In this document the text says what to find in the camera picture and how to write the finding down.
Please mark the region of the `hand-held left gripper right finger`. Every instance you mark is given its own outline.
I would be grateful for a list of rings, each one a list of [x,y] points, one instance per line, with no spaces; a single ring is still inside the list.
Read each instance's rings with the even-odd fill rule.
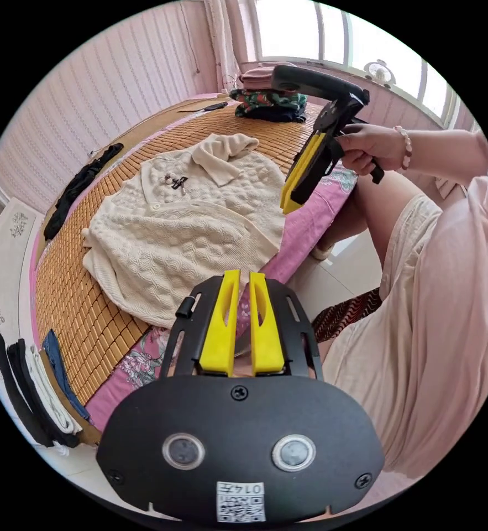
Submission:
[[[277,328],[274,308],[261,273],[250,273],[250,331],[253,376],[280,373],[285,359]]]

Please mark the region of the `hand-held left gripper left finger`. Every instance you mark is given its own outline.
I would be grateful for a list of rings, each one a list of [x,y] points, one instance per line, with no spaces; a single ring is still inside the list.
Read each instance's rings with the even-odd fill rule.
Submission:
[[[199,366],[203,373],[233,374],[240,270],[227,270],[216,296]]]

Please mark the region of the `person's right hand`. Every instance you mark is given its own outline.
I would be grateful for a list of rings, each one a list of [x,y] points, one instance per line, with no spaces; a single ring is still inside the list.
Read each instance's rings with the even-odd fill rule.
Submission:
[[[338,143],[344,152],[342,165],[358,175],[368,175],[376,166],[386,171],[405,171],[410,165],[411,140],[402,127],[349,124]]]

